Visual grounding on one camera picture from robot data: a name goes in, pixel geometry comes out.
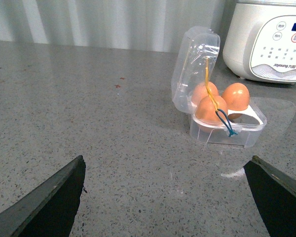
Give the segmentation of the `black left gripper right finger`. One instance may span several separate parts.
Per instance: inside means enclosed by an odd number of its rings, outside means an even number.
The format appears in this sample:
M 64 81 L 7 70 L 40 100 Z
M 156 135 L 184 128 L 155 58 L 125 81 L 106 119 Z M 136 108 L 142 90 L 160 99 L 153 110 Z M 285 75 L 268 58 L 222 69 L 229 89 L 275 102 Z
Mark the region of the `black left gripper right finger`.
M 244 170 L 269 235 L 296 237 L 296 180 L 258 156 Z

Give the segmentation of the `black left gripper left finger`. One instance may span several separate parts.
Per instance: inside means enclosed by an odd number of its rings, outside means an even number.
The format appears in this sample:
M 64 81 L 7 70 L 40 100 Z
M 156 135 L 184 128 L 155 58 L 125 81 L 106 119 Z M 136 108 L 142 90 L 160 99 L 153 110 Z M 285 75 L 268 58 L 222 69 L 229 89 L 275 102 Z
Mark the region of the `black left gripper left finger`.
M 84 187 L 86 164 L 77 156 L 0 213 L 0 237 L 68 237 Z

